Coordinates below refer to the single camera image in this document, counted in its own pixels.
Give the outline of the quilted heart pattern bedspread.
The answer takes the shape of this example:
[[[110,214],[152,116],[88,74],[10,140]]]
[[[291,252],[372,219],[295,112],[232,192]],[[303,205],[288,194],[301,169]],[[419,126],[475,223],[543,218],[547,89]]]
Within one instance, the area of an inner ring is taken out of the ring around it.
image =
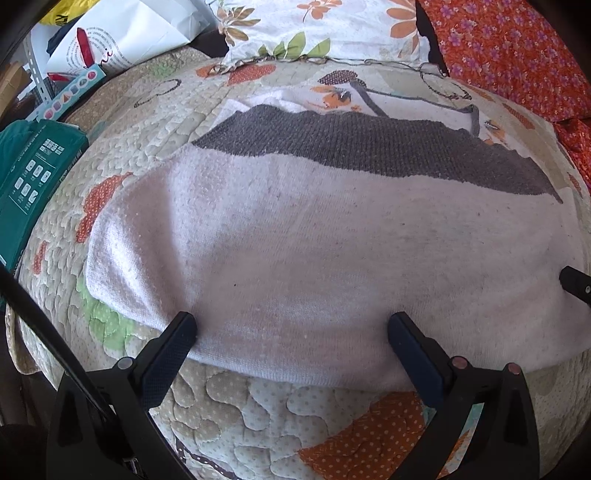
[[[274,88],[370,89],[456,108],[476,106],[573,195],[590,224],[590,196],[554,127],[498,95],[430,70],[402,66],[267,61],[212,75],[213,60],[190,48],[163,54],[108,81],[69,122],[90,138],[43,210],[18,279],[88,369],[137,354],[154,336],[88,293],[87,240],[106,203],[213,125],[224,103]],[[187,360],[152,413],[199,479],[383,479],[403,461],[431,412],[413,393],[303,387],[242,376]]]

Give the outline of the red floral blanket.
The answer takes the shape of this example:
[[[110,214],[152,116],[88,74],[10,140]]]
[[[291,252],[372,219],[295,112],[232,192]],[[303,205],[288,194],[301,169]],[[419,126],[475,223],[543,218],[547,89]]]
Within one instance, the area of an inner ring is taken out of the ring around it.
[[[589,118],[571,118],[554,124],[559,142],[568,152],[573,164],[590,188],[591,123]]]

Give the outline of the red floral pillow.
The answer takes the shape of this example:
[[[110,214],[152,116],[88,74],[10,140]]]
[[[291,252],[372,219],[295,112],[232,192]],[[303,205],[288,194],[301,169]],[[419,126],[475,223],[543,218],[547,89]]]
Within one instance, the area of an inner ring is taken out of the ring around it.
[[[450,76],[549,122],[590,115],[590,82],[526,1],[422,1]]]

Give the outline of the teal cardboard box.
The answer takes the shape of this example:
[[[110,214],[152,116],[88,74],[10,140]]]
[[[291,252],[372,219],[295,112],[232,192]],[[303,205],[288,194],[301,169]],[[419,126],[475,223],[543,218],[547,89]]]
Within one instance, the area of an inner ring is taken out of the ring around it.
[[[48,201],[89,146],[76,126],[32,123],[35,129],[24,149],[11,159],[1,158],[1,263],[10,272]]]

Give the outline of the white floral pillow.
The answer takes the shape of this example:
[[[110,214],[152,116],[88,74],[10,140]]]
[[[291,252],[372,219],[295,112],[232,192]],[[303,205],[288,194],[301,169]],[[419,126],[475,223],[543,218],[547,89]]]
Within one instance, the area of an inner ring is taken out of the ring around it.
[[[225,67],[263,59],[403,63],[429,60],[414,1],[216,1]]]

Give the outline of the teal cloth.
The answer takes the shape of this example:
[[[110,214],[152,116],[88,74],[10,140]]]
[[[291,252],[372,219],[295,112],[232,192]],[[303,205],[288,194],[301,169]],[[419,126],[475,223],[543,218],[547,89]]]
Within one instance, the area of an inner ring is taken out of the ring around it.
[[[32,136],[35,126],[26,120],[17,120],[9,124],[0,134],[2,159],[16,157]]]

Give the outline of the light blue toy box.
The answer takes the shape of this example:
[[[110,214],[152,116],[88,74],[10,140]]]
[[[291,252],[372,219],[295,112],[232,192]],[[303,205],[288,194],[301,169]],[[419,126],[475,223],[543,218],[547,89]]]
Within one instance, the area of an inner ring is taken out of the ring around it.
[[[105,72],[93,65],[85,69],[80,75],[69,82],[59,93],[50,100],[41,103],[27,121],[60,120],[69,110],[76,106],[83,97],[92,93],[106,79]]]

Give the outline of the white paper shopping bag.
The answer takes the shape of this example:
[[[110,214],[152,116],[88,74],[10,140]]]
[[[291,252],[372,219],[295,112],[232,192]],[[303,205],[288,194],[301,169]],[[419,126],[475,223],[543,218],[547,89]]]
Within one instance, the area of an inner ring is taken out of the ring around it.
[[[46,71],[78,75],[97,65],[116,75],[189,44],[214,24],[204,1],[101,0],[66,33]]]

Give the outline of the yellow plastic bag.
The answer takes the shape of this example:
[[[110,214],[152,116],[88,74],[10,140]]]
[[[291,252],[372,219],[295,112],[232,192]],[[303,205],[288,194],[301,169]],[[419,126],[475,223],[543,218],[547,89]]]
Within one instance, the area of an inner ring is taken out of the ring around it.
[[[90,10],[98,0],[60,0],[39,21],[42,25],[64,26]]]

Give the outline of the grey perforated metal rail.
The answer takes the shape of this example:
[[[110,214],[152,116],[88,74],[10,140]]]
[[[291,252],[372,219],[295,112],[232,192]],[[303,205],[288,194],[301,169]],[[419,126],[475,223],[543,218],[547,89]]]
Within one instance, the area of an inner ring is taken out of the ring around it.
[[[47,86],[46,66],[49,55],[46,52],[47,40],[41,33],[31,31],[23,40],[26,65],[29,68],[30,77],[42,102],[52,99],[51,89]]]

